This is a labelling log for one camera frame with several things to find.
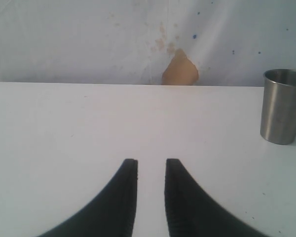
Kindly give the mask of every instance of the metal cup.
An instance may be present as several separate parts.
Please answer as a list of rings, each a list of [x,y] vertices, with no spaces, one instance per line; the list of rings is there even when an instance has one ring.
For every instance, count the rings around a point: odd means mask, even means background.
[[[296,71],[274,69],[264,78],[260,134],[269,142],[290,144],[296,137]]]

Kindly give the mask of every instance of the wall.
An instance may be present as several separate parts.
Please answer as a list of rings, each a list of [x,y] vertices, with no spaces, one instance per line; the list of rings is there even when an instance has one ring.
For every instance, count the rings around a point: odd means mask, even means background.
[[[202,85],[296,69],[296,0],[0,0],[0,81],[159,84],[175,49]]]

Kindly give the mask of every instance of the tabletop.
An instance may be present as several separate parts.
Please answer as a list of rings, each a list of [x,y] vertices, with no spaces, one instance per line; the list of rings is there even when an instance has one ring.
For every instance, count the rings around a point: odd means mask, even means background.
[[[0,82],[0,237],[34,237],[139,161],[133,237],[168,237],[167,158],[220,205],[296,237],[296,140],[259,134],[262,87]]]

